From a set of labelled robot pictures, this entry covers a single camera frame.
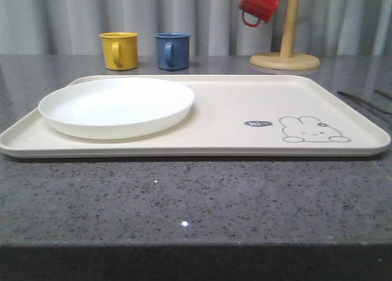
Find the white round plate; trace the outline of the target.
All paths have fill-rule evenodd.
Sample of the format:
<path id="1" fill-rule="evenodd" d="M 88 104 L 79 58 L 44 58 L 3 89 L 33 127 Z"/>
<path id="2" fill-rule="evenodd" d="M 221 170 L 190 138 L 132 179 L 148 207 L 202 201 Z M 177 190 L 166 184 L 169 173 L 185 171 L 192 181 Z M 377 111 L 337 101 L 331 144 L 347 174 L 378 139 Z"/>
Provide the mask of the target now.
<path id="1" fill-rule="evenodd" d="M 41 115 L 55 130 L 93 140 L 134 138 L 181 122 L 195 100 L 187 86 L 157 78 L 110 78 L 45 96 Z"/>

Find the beige rabbit serving tray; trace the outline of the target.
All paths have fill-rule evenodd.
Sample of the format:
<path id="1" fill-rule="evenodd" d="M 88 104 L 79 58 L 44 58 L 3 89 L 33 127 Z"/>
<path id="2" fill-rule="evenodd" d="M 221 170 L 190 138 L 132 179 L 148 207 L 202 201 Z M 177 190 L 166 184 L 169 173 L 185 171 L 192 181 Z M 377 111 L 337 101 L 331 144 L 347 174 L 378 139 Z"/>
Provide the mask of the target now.
<path id="1" fill-rule="evenodd" d="M 19 158 L 190 155 L 369 156 L 391 137 L 323 89 L 293 75 L 166 75 L 195 94 L 189 115 L 152 135 L 123 140 L 71 137 L 33 110 L 1 134 Z"/>

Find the blue mug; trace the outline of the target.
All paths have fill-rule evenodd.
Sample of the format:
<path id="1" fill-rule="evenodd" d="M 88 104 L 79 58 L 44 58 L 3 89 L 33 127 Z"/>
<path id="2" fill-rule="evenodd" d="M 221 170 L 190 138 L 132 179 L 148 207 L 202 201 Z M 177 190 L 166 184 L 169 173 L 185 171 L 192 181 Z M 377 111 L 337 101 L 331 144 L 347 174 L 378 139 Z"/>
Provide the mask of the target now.
<path id="1" fill-rule="evenodd" d="M 189 33 L 160 32 L 155 35 L 155 38 L 158 68 L 183 70 L 189 67 Z"/>

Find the yellow mug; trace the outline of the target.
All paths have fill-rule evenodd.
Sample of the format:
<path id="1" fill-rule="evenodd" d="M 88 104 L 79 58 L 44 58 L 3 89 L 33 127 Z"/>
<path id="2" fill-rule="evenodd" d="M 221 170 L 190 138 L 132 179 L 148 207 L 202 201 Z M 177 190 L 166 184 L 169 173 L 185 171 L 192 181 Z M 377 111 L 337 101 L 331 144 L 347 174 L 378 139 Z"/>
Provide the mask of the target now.
<path id="1" fill-rule="evenodd" d="M 107 69 L 132 70 L 138 67 L 136 32 L 105 32 L 99 36 Z"/>

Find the wooden mug tree stand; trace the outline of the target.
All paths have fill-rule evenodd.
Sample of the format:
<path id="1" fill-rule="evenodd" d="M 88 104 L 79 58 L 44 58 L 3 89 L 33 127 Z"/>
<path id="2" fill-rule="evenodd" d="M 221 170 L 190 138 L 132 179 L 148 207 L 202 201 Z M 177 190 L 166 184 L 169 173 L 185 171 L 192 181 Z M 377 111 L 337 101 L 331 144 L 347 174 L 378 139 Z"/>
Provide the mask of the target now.
<path id="1" fill-rule="evenodd" d="M 300 0 L 287 0 L 280 51 L 253 55 L 249 60 L 251 64 L 277 70 L 307 70 L 320 66 L 320 60 L 316 56 L 294 52 L 299 2 Z"/>

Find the red mug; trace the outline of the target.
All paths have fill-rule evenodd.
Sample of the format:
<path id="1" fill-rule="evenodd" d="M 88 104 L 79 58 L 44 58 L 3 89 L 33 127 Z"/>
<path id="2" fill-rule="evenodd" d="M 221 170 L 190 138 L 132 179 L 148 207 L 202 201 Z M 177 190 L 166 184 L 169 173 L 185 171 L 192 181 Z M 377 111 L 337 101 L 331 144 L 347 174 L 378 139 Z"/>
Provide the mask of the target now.
<path id="1" fill-rule="evenodd" d="M 274 15 L 281 0 L 240 0 L 239 9 L 242 11 L 241 17 L 243 23 L 255 28 L 261 21 L 267 23 Z M 245 19 L 245 14 L 252 15 L 257 19 L 255 23 L 249 23 Z"/>

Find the grey curtain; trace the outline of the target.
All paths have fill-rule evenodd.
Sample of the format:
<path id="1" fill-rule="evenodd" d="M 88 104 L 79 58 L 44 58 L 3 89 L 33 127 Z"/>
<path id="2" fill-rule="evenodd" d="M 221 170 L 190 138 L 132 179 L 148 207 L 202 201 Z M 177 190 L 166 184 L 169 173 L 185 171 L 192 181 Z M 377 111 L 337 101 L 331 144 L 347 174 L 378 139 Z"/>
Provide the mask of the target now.
<path id="1" fill-rule="evenodd" d="M 153 55 L 158 32 L 188 32 L 199 56 L 277 51 L 286 1 L 256 28 L 240 0 L 1 0 L 2 54 L 98 55 L 103 32 L 138 33 Z M 295 51 L 318 57 L 391 54 L 391 0 L 300 0 Z"/>

